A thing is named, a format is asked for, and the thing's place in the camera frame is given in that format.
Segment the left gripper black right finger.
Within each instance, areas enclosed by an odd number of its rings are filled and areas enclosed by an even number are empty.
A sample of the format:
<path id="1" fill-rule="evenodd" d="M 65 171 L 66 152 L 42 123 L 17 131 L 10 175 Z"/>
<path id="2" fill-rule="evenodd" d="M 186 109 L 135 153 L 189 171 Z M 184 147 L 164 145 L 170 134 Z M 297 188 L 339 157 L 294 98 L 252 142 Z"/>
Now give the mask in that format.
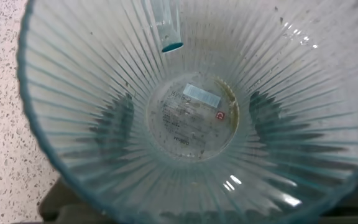
<path id="1" fill-rule="evenodd" d="M 291 174 L 333 174 L 352 172 L 357 164 L 341 159 L 337 153 L 347 152 L 335 141 L 324 140 L 339 128 L 322 127 L 316 120 L 298 121 L 299 116 L 282 116 L 282 104 L 269 94 L 259 91 L 250 96 L 249 113 L 268 161 L 278 170 Z"/>

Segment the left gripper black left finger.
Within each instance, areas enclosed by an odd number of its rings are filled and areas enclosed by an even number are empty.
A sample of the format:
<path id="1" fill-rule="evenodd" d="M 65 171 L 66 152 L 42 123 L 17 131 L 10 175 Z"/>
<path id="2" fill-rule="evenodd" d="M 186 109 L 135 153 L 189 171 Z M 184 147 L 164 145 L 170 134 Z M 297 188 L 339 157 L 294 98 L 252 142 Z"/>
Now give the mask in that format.
<path id="1" fill-rule="evenodd" d="M 79 144 L 63 154 L 65 159 L 96 159 L 112 163 L 128 152 L 130 131 L 134 121 L 134 102 L 126 93 L 101 111 L 96 124 L 88 128 L 89 134 L 75 139 Z"/>

